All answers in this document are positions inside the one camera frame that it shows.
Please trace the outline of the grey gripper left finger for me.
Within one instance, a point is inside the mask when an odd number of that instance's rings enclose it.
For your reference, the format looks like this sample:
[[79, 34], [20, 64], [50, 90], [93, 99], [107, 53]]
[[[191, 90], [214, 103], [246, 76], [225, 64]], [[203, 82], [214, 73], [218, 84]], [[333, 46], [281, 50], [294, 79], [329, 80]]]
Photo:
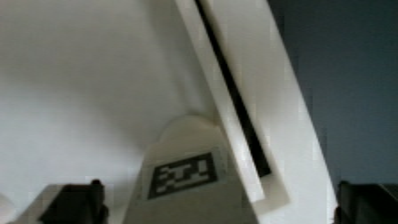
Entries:
[[24, 224], [109, 224], [106, 186], [98, 179], [88, 184], [45, 188], [24, 213]]

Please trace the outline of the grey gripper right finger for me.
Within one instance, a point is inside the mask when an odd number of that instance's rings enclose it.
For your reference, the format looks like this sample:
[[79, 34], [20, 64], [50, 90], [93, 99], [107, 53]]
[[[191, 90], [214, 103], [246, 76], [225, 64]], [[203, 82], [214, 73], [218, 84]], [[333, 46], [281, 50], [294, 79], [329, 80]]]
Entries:
[[335, 224], [398, 224], [398, 184], [340, 183]]

